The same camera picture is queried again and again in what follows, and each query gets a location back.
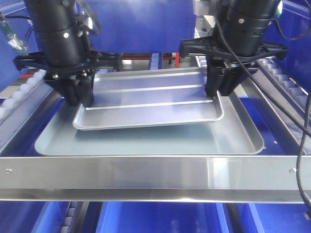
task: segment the black bracket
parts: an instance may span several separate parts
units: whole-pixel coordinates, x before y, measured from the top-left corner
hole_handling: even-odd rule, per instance
[[[179,53],[181,57],[197,55],[207,57],[207,83],[205,86],[207,96],[213,97],[217,91],[220,91],[223,96],[228,96],[247,77],[239,65],[228,66],[228,63],[237,63],[237,60],[231,53],[223,50],[213,36],[182,40]],[[257,59],[275,56],[283,60],[287,53],[288,49],[283,44],[262,41],[253,56],[238,56],[238,58],[250,73],[255,73],[258,69]]]
[[[121,54],[91,51],[83,63],[71,67],[51,67],[43,52],[34,52],[28,56],[17,56],[14,63],[18,70],[26,67],[46,70],[44,80],[63,95],[70,106],[81,102],[84,107],[89,107],[94,101],[95,73],[99,68],[119,71],[122,66],[122,57]]]

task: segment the tray rim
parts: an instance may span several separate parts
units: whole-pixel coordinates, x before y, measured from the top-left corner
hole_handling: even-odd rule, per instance
[[[188,67],[188,68],[173,68],[173,69],[158,69],[158,70],[140,70],[140,71],[122,71],[122,72],[112,72],[107,74],[98,74],[95,77],[94,81],[100,80],[126,80],[126,79],[148,79],[154,78],[159,76],[171,76],[171,75],[180,75],[188,73],[188,74],[195,74],[195,73],[202,73],[205,72],[200,67]],[[211,119],[205,120],[196,120],[196,121],[176,121],[176,122],[167,122],[167,123],[150,123],[145,124],[144,127],[157,127],[157,126],[168,126],[168,125],[185,125],[185,124],[196,124],[196,123],[203,123],[203,122],[211,122],[211,121],[218,121],[224,117],[224,109],[220,100],[220,93],[217,92],[217,95],[212,98],[215,106],[216,117]],[[141,125],[139,124],[132,124],[127,126],[115,126],[115,127],[107,127],[107,126],[82,126],[79,122],[80,118],[82,118],[85,111],[88,111],[82,104],[79,105],[77,113],[72,121],[72,125],[81,131],[93,131],[93,130],[110,130],[110,129],[128,129],[128,128],[139,128]]]

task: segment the rectangular metal tray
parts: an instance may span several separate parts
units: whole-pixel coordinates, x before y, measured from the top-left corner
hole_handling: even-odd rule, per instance
[[[64,104],[35,143],[46,156],[108,157],[256,154],[263,139],[240,100],[221,97],[223,119],[187,125],[81,131],[73,127],[76,107]]]
[[[219,96],[207,97],[205,83],[197,67],[97,74],[94,104],[80,105],[73,125],[107,130],[219,120]]]

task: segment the black cable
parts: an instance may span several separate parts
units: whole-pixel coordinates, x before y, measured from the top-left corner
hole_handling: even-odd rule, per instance
[[[219,31],[219,35],[221,37],[221,40],[223,42],[223,44],[225,45],[225,47],[227,48],[227,50],[231,53],[231,55],[236,59],[236,61],[240,64],[240,66],[244,69],[244,71],[249,75],[250,79],[252,80],[252,82],[258,87],[258,89],[265,94],[272,103],[274,103],[285,115],[287,115],[292,121],[293,123],[295,123],[295,125],[297,125],[302,131],[302,138],[301,138],[301,142],[299,145],[299,153],[297,156],[297,161],[296,161],[296,181],[297,181],[297,185],[298,185],[298,189],[299,189],[299,193],[300,196],[302,197],[303,202],[305,203],[305,205],[308,207],[309,211],[308,211],[308,215],[309,217],[311,217],[311,200],[308,197],[308,195],[304,192],[303,188],[302,188],[302,184],[301,184],[301,158],[302,158],[302,154],[303,154],[303,147],[305,144],[305,140],[306,140],[306,136],[310,136],[310,131],[308,130],[308,124],[309,124],[309,112],[310,112],[310,103],[311,103],[311,91],[308,93],[308,99],[307,99],[307,103],[306,103],[306,108],[305,108],[305,117],[304,117],[304,125],[301,125],[295,118],[294,116],[292,116],[286,109],[283,108],[283,106],[281,106],[260,84],[259,82],[254,78],[254,76],[248,71],[248,69],[244,66],[244,64],[241,62],[241,60],[238,58],[238,56],[235,54],[235,52],[232,50],[232,48],[228,45],[224,34],[222,32],[220,23],[218,18],[215,16],[215,22],[216,22],[216,26],[218,27],[218,31]]]
[[[304,119],[305,127],[307,127],[309,124],[310,103],[311,103],[311,91],[308,93],[307,104],[305,107],[305,119]],[[303,148],[306,142],[306,136],[307,136],[306,133],[303,132],[302,137],[301,137],[300,147],[299,147],[299,153],[298,153],[297,161],[296,161],[296,180],[297,180],[297,186],[299,189],[300,196],[309,209],[308,215],[310,217],[311,216],[311,200],[309,196],[307,195],[307,193],[303,190],[302,182],[301,182],[301,159],[303,155]]]
[[[98,20],[97,15],[94,13],[92,8],[90,8],[90,6],[84,0],[76,0],[76,2],[78,2],[86,10],[86,12],[89,14],[92,21],[95,23],[95,25],[97,27],[97,31],[92,30],[92,29],[90,29],[90,30],[92,30],[92,33],[94,35],[98,35],[102,31],[102,27],[101,27],[101,24]]]
[[[30,38],[31,33],[32,33],[33,31],[34,31],[34,27],[32,26],[32,27],[30,28],[30,32],[29,32],[27,38],[25,39],[25,41],[26,41],[25,43],[26,43],[26,44],[28,44],[29,38]]]
[[[23,18],[23,19],[31,20],[31,18],[28,16],[4,16],[4,17],[5,18]]]
[[[309,32],[311,32],[311,5],[310,3],[308,3],[307,0],[303,0],[307,6],[308,6],[308,10],[309,10],[309,13],[310,13],[310,23],[309,23],[309,27],[308,29],[302,33],[301,35],[297,36],[297,37],[293,37],[293,38],[289,38],[289,37],[286,37],[280,27],[280,24],[278,22],[278,20],[276,18],[273,18],[271,21],[274,22],[275,26],[276,26],[276,29],[277,31],[280,33],[280,35],[284,38],[284,39],[287,39],[287,40],[298,40],[298,39],[301,39],[302,37],[304,37],[305,35],[307,35]]]
[[[219,35],[221,37],[221,40],[223,42],[223,44],[225,45],[225,47],[227,48],[227,50],[229,51],[229,53],[231,53],[231,55],[235,58],[235,60],[239,63],[239,65],[244,69],[244,71],[249,75],[250,79],[252,80],[252,82],[258,87],[258,89],[265,94],[268,99],[275,104],[299,129],[301,129],[303,132],[305,132],[309,137],[311,137],[311,132],[308,130],[307,127],[304,127],[303,124],[301,124],[300,122],[297,121],[297,119],[289,112],[287,111],[280,103],[278,103],[272,95],[270,95],[261,85],[260,83],[254,78],[254,76],[248,71],[248,69],[243,65],[243,63],[240,61],[240,59],[238,58],[238,56],[235,54],[235,52],[231,49],[231,47],[228,45],[224,34],[221,30],[221,26],[219,23],[219,20],[217,17],[215,17],[215,22],[216,22],[216,26],[219,28]]]

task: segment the blue plastic container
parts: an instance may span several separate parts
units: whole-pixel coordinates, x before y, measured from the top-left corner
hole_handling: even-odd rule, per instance
[[[245,233],[310,233],[304,204],[238,204]]]
[[[221,203],[106,202],[96,233],[229,233]]]
[[[310,13],[305,6],[287,0],[283,0],[283,3],[283,13],[278,19],[281,28],[287,37],[296,37],[307,30],[310,24]],[[283,39],[271,24],[265,40],[282,43],[289,48],[287,57],[278,62],[279,65],[302,87],[311,89],[311,33],[297,41],[288,41]]]
[[[30,233],[45,202],[0,201],[0,232]]]
[[[69,206],[68,201],[46,202],[31,233],[59,233]]]
[[[194,37],[193,0],[89,0],[103,31],[92,36],[106,52],[178,52]]]

